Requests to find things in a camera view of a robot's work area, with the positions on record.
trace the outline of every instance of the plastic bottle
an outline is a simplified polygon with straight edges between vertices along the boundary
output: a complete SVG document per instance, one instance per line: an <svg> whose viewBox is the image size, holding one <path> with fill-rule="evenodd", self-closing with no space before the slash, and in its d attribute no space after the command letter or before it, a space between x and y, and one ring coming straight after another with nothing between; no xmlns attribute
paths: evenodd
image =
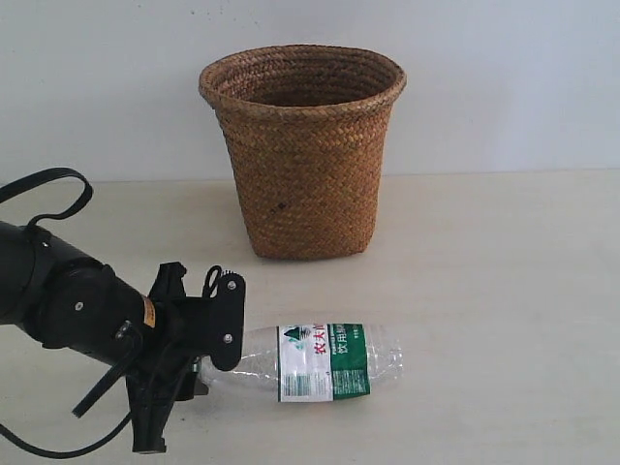
<svg viewBox="0 0 620 465"><path fill-rule="evenodd" d="M240 363L229 372L201 361L207 386L270 391L280 402L327 402L370 393L402 373L398 340L381 325L286 325L244 335Z"/></svg>

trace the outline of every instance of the white wall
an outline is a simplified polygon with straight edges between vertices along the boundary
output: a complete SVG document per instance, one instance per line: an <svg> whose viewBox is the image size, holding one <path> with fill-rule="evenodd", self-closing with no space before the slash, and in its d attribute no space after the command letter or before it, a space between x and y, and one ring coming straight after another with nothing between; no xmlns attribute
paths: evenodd
<svg viewBox="0 0 620 465"><path fill-rule="evenodd" d="M230 177L198 74L286 43L406 69L386 173L620 168L617 0L4 0L0 182Z"/></svg>

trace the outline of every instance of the bottle label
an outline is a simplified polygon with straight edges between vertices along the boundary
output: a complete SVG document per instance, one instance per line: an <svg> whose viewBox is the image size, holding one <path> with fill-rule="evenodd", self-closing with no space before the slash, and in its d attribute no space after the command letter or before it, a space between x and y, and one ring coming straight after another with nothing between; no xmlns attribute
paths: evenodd
<svg viewBox="0 0 620 465"><path fill-rule="evenodd" d="M329 402L370 393L362 325L278 326L280 402Z"/></svg>

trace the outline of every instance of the green label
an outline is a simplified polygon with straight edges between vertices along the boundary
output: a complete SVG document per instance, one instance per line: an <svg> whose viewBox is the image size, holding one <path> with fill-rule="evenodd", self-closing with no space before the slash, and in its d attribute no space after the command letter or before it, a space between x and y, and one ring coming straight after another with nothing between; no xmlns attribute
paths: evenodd
<svg viewBox="0 0 620 465"><path fill-rule="evenodd" d="M370 394L362 325L328 325L333 400Z"/></svg>

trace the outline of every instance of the woven basket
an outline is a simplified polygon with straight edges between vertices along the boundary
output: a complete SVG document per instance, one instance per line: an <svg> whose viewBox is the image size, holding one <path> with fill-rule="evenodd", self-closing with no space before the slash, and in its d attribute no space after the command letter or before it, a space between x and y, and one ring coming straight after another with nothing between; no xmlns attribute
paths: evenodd
<svg viewBox="0 0 620 465"><path fill-rule="evenodd" d="M365 251L375 230L384 140L403 70L370 50L270 46L207 66L254 252L318 260Z"/></svg>

